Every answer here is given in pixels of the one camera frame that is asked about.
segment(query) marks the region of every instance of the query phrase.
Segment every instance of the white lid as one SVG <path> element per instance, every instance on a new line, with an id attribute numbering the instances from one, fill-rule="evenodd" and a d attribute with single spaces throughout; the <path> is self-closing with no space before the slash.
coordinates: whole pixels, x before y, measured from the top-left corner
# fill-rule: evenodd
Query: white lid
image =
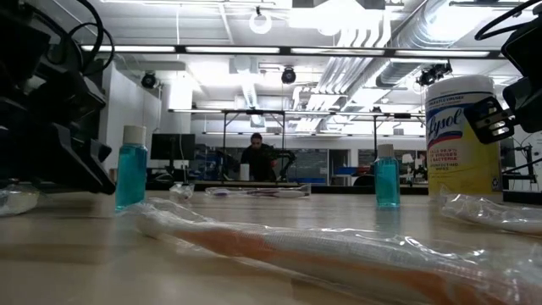
<path id="1" fill-rule="evenodd" d="M 145 126 L 124 126 L 124 134 L 122 137 L 123 144 L 140 144 L 145 145 L 145 134 L 147 128 Z"/>
<path id="2" fill-rule="evenodd" d="M 393 144 L 380 144 L 377 147 L 379 151 L 379 158 L 382 157 L 394 157 Z"/>

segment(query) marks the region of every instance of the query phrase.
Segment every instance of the small plastic bottle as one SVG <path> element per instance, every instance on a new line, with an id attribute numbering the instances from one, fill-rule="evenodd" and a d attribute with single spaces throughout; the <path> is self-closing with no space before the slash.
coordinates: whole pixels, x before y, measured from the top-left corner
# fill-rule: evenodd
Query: small plastic bottle
<path id="1" fill-rule="evenodd" d="M 378 146 L 379 158 L 374 161 L 376 202 L 379 207 L 399 207 L 399 163 L 393 153 L 393 144 Z"/>
<path id="2" fill-rule="evenodd" d="M 146 128 L 125 126 L 123 146 L 119 150 L 119 172 L 117 173 L 116 210 L 145 199 L 147 180 Z"/>

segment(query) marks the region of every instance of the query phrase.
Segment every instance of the wooden table surface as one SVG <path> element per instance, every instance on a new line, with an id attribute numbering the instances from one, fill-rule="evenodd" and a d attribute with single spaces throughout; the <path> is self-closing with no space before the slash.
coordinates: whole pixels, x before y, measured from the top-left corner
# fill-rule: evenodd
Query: wooden table surface
<path id="1" fill-rule="evenodd" d="M 169 197 L 166 191 L 147 195 Z M 421 196 L 402 197 L 395 211 L 378 210 L 374 195 L 216 200 L 197 193 L 190 206 L 223 221 L 382 230 L 490 250 L 525 250 L 538 241 L 446 219 Z M 286 274 L 172 248 L 142 236 L 113 210 L 114 197 L 70 193 L 0 218 L 0 304 L 362 303 Z"/>

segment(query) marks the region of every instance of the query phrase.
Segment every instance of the dark jacket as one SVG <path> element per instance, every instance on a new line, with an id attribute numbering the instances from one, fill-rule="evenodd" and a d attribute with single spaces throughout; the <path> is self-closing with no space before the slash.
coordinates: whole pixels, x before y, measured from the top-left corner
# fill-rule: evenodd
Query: dark jacket
<path id="1" fill-rule="evenodd" d="M 260 149 L 252 149 L 247 147 L 241 155 L 242 164 L 250 164 L 251 175 L 254 176 L 256 181 L 275 181 L 276 175 L 271 166 L 273 158 L 271 152 L 273 147 L 263 144 Z"/>

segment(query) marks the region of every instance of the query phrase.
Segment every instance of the plastic bag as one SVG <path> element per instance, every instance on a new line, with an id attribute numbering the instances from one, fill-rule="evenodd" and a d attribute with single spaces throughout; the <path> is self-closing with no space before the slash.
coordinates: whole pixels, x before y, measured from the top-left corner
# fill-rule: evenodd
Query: plastic bag
<path id="1" fill-rule="evenodd" d="M 188 200 L 194 195 L 194 185 L 176 184 L 169 188 L 169 194 L 174 201 Z"/>
<path id="2" fill-rule="evenodd" d="M 212 197 L 277 197 L 298 198 L 311 195 L 311 185 L 299 187 L 208 187 L 205 193 Z"/>
<path id="3" fill-rule="evenodd" d="M 542 208 L 496 204 L 482 197 L 441 191 L 440 212 L 453 219 L 531 235 L 542 235 Z"/>
<path id="4" fill-rule="evenodd" d="M 542 256 L 354 229 L 291 229 L 225 223 L 164 200 L 131 207 L 140 232 L 178 239 L 226 257 L 317 280 L 378 302 L 535 304 L 542 300 Z"/>
<path id="5" fill-rule="evenodd" d="M 11 216 L 33 209 L 40 192 L 34 186 L 10 185 L 0 190 L 0 216 Z"/>

